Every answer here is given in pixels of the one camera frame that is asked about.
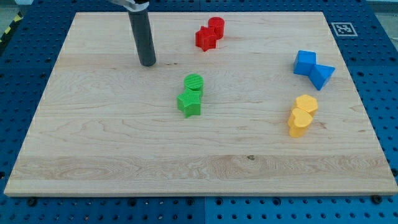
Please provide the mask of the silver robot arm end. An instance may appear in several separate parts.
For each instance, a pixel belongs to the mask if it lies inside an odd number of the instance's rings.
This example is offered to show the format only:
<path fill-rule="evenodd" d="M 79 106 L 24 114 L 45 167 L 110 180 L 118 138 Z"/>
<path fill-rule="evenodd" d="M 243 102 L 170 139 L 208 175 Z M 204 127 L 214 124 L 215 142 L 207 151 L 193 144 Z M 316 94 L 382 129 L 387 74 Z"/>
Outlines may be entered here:
<path fill-rule="evenodd" d="M 108 0 L 110 3 L 123 6 L 128 11 L 139 12 L 149 7 L 149 0 Z"/>

